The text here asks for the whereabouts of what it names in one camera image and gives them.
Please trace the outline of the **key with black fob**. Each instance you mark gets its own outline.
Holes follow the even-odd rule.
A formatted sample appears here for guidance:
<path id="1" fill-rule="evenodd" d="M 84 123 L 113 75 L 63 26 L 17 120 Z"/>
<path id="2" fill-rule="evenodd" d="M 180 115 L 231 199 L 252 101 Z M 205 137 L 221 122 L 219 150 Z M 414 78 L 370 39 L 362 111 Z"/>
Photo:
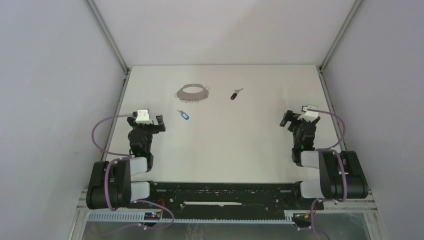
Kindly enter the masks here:
<path id="1" fill-rule="evenodd" d="M 231 100 L 234 100 L 238 96 L 238 94 L 240 93 L 240 91 L 242 91 L 242 90 L 243 90 L 243 88 L 235 89 L 234 90 L 234 93 L 231 95 L 230 99 Z"/>

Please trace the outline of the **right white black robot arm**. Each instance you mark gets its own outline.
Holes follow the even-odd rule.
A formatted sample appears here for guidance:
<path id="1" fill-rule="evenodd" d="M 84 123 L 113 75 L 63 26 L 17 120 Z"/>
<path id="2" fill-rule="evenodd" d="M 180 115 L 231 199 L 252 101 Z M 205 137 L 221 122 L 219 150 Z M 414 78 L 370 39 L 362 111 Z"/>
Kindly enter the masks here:
<path id="1" fill-rule="evenodd" d="M 320 110 L 307 107 L 302 114 L 287 110 L 280 122 L 293 136 L 292 161 L 303 168 L 319 171 L 318 179 L 298 182 L 299 190 L 291 194 L 291 204 L 304 209 L 311 199 L 364 199 L 369 186 L 355 151 L 336 151 L 333 147 L 315 148 Z"/>

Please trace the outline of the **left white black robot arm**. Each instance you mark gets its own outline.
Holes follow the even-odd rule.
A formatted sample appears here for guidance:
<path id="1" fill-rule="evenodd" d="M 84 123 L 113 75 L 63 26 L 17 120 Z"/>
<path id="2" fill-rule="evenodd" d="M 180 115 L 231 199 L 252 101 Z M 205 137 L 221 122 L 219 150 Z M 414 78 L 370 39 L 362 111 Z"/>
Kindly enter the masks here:
<path id="1" fill-rule="evenodd" d="M 96 143 L 96 128 L 103 122 L 126 117 L 132 130 L 128 133 L 129 152 L 110 152 Z M 165 132 L 163 115 L 156 116 L 157 124 L 144 120 L 137 112 L 104 118 L 97 122 L 91 131 L 91 140 L 96 148 L 108 155 L 117 156 L 111 161 L 97 161 L 93 164 L 86 193 L 86 205 L 90 210 L 109 209 L 116 211 L 131 202 L 131 164 L 141 162 L 144 173 L 152 170 L 154 155 L 151 152 L 153 136 Z"/>

